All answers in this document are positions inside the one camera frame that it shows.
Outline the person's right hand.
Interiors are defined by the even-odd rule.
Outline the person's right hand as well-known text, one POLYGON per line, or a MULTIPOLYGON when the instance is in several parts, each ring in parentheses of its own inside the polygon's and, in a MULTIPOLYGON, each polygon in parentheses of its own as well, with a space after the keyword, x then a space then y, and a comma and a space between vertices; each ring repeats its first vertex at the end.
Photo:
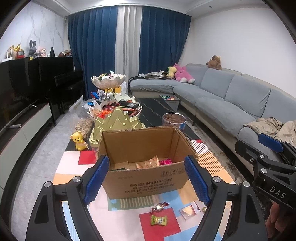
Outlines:
POLYGON ((283 233, 292 220, 293 213, 284 211, 279 204, 273 202, 268 219, 265 223, 268 238, 273 238, 276 232, 283 233))

